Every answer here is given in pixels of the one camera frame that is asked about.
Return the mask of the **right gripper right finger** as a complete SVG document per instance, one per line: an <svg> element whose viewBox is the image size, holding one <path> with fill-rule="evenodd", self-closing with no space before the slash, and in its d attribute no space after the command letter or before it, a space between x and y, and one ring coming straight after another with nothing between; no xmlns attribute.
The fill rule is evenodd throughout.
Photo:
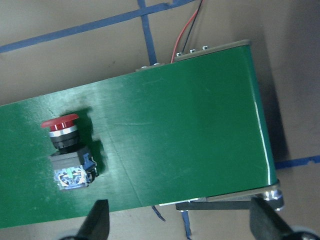
<svg viewBox="0 0 320 240"><path fill-rule="evenodd" d="M249 227L256 240L284 240L294 233L267 201L257 197L250 201Z"/></svg>

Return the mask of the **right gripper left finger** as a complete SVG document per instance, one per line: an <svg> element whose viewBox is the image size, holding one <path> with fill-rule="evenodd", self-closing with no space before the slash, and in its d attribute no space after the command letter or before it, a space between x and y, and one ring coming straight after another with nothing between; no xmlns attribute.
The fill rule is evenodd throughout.
<svg viewBox="0 0 320 240"><path fill-rule="evenodd" d="M110 212L107 199L97 200L75 235L76 240L107 240L110 233Z"/></svg>

